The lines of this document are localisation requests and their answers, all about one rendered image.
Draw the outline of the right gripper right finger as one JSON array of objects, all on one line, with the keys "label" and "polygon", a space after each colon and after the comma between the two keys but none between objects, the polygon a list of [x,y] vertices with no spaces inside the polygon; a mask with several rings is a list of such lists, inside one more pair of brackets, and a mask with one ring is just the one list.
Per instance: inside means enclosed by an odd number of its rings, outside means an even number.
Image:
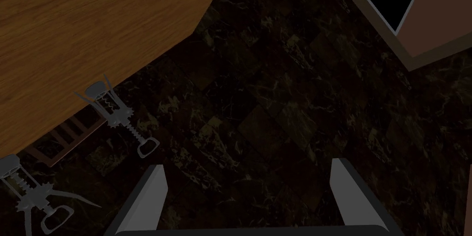
[{"label": "right gripper right finger", "polygon": [[345,225],[375,226],[386,236],[405,236],[346,158],[332,159],[330,187]]}]

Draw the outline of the brown wooden table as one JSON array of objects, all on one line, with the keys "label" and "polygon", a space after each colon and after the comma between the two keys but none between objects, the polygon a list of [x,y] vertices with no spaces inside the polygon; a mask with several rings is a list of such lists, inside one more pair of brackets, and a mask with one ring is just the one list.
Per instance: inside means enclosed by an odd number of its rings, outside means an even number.
[{"label": "brown wooden table", "polygon": [[212,0],[0,0],[0,158],[193,33]]}]

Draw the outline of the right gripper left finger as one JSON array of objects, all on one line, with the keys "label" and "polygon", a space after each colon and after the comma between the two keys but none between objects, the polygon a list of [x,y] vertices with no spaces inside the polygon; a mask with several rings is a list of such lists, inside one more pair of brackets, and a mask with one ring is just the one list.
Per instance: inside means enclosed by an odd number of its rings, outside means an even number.
[{"label": "right gripper left finger", "polygon": [[139,236],[142,231],[156,230],[167,192],[163,165],[149,166],[104,236]]}]

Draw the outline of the silver winged corkscrew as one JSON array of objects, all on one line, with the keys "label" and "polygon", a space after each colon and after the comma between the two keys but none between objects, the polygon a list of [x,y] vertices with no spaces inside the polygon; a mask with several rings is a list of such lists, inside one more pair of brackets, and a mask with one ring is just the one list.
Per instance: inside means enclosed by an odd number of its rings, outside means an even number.
[{"label": "silver winged corkscrew", "polygon": [[[139,146],[137,153],[141,158],[145,158],[152,154],[160,145],[160,141],[154,137],[144,138],[131,124],[130,118],[134,111],[127,106],[114,91],[109,79],[104,75],[106,82],[97,81],[87,87],[84,91],[85,96],[75,92],[79,98],[90,104],[102,117],[107,121],[107,125],[111,128],[123,126],[127,128],[132,135],[138,140]],[[147,153],[143,153],[142,147],[147,142],[153,142],[154,147]]]},{"label": "silver winged corkscrew", "polygon": [[[52,183],[38,183],[21,165],[20,158],[15,154],[10,154],[0,159],[0,180],[19,198],[16,205],[17,212],[24,212],[24,227],[26,236],[32,235],[32,217],[33,208],[38,208],[45,213],[41,221],[41,229],[44,234],[50,235],[61,227],[73,214],[74,209],[67,205],[61,205],[57,208],[50,206],[47,200],[49,195],[78,199],[87,204],[98,207],[97,204],[86,198],[60,190],[53,189]],[[57,210],[63,209],[68,212],[68,216],[62,223],[53,229],[46,226],[46,219],[53,216]]]}]

